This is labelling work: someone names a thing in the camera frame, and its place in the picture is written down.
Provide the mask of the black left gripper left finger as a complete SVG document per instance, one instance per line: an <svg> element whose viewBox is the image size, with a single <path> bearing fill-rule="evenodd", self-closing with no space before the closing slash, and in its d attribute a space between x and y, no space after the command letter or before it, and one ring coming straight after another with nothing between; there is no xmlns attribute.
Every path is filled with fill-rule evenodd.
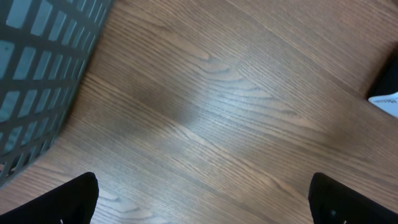
<svg viewBox="0 0 398 224"><path fill-rule="evenodd" d="M89 224L99 197L98 180L86 172L1 215L1 224Z"/></svg>

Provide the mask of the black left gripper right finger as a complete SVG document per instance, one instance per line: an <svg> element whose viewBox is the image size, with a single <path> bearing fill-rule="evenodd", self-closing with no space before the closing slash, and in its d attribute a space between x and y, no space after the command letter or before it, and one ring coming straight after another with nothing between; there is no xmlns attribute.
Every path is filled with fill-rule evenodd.
<svg viewBox="0 0 398 224"><path fill-rule="evenodd" d="M396 212L321 172L312 177L308 201L314 224L397 224Z"/></svg>

